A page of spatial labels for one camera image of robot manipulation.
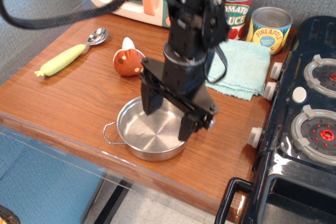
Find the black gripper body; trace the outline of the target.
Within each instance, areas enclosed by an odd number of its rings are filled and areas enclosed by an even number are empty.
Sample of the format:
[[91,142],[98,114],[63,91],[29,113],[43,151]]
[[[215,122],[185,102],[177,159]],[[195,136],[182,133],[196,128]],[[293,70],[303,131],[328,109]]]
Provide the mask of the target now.
[[156,89],[163,99],[167,99],[184,115],[194,113],[199,117],[199,129],[214,126],[214,115],[219,108],[214,102],[205,83],[219,46],[199,51],[192,60],[179,56],[171,46],[164,47],[164,62],[145,58],[140,78],[143,83]]

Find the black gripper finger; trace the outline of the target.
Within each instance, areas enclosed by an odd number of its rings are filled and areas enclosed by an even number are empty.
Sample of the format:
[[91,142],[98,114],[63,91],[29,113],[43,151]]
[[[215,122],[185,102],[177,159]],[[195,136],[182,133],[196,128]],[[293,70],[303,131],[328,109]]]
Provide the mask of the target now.
[[142,83],[141,98],[143,110],[146,115],[150,115],[162,106],[163,96],[154,88]]
[[181,127],[178,134],[180,141],[187,141],[191,134],[199,128],[199,117],[194,113],[187,113],[182,117]]

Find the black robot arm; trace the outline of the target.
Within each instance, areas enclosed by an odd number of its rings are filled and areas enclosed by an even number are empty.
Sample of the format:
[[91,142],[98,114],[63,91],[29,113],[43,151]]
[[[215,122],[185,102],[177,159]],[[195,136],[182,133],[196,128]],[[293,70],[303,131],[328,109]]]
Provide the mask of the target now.
[[165,60],[142,60],[141,97],[146,114],[169,100],[184,116],[178,138],[186,141],[200,128],[209,128],[218,106],[205,83],[214,56],[227,59],[220,44],[227,40],[225,0],[166,0],[171,22]]

